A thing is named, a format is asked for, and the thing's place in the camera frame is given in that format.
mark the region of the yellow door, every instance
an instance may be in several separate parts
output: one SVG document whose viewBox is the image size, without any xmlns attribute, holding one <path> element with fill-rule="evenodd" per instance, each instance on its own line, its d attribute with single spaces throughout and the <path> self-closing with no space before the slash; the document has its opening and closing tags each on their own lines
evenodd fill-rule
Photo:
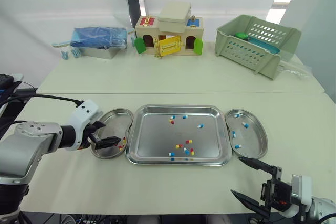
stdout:
<svg viewBox="0 0 336 224">
<path fill-rule="evenodd" d="M 181 50 L 181 38 L 179 36 L 159 40 L 160 56 L 170 55 Z"/>
</svg>

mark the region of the metal container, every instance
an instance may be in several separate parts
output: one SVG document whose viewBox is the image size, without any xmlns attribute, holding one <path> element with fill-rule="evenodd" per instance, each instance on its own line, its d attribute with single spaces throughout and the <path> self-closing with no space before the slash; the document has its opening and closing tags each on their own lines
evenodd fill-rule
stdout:
<svg viewBox="0 0 336 224">
<path fill-rule="evenodd" d="M 225 115 L 232 149 L 242 157 L 261 158 L 268 149 L 266 132 L 259 120 L 246 110 L 234 109 Z"/>
<path fill-rule="evenodd" d="M 145 105 L 129 140 L 126 154 L 135 164 L 224 165 L 232 155 L 224 116 L 214 106 Z"/>
<path fill-rule="evenodd" d="M 108 159 L 119 156 L 124 152 L 127 145 L 128 131 L 133 122 L 133 114 L 127 109 L 115 109 L 106 113 L 101 119 L 105 127 L 97 131 L 100 138 L 109 136 L 117 136 L 121 141 L 117 146 L 103 148 L 99 150 L 94 149 L 94 143 L 91 143 L 91 152 L 94 156 L 102 159 Z"/>
</svg>

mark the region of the rectangular metal tray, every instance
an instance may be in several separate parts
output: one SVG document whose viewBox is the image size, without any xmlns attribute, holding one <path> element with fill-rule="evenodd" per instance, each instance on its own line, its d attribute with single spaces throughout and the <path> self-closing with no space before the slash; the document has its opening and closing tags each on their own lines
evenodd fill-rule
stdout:
<svg viewBox="0 0 336 224">
<path fill-rule="evenodd" d="M 194 155 L 187 155 L 182 144 Z M 127 158 L 135 164 L 224 165 L 232 155 L 222 112 L 214 106 L 145 105 L 134 117 Z"/>
</svg>

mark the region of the green object in basket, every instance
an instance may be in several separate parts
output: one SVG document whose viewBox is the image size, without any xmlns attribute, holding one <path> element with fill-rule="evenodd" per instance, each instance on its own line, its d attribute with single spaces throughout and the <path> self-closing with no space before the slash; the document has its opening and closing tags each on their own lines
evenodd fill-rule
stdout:
<svg viewBox="0 0 336 224">
<path fill-rule="evenodd" d="M 235 37 L 237 37 L 238 39 L 243 39 L 243 40 L 248 39 L 248 35 L 246 33 L 236 33 Z"/>
</svg>

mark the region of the white table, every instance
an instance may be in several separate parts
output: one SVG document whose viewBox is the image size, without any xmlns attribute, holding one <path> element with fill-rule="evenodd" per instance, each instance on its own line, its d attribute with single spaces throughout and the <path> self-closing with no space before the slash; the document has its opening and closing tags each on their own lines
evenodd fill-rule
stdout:
<svg viewBox="0 0 336 224">
<path fill-rule="evenodd" d="M 300 62 L 297 56 L 294 62 Z M 201 56 L 138 55 L 120 50 L 111 60 L 83 56 L 62 60 L 37 93 L 258 93 L 323 92 L 315 78 L 280 73 L 271 80 L 222 56 L 205 42 Z"/>
<path fill-rule="evenodd" d="M 145 104 L 210 104 L 224 113 L 246 109 L 260 119 L 268 136 L 268 152 L 261 160 L 281 166 L 285 182 L 292 174 L 311 176 L 314 196 L 336 199 L 336 109 L 324 93 L 64 96 L 90 98 L 105 112 L 127 108 L 134 113 Z M 74 109 L 69 102 L 32 98 L 18 119 L 64 125 Z M 239 213 L 248 210 L 230 189 L 258 200 L 261 185 L 269 178 L 236 155 L 221 167 L 141 166 L 124 155 L 101 160 L 89 150 L 58 150 L 43 156 L 21 208 L 74 214 Z"/>
<path fill-rule="evenodd" d="M 14 81 L 22 81 L 22 80 L 23 80 L 23 74 L 21 74 L 21 73 L 12 73 L 12 74 L 10 74 L 10 75 L 13 76 Z M 4 111 L 6 110 L 7 106 L 8 106 L 8 103 L 7 103 L 7 104 L 4 104 L 4 105 L 0 108 L 0 117 L 2 116 L 2 114 L 4 113 Z"/>
</svg>

